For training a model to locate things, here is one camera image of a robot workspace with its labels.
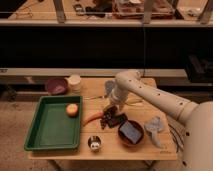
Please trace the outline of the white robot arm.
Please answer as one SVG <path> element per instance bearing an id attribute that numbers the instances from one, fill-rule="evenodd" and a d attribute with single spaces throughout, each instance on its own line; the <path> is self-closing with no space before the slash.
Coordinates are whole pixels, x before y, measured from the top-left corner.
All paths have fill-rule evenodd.
<path id="1" fill-rule="evenodd" d="M 213 171 L 213 101 L 195 103 L 144 84 L 138 70 L 115 75 L 111 104 L 123 105 L 129 93 L 143 98 L 185 126 L 181 171 Z"/>

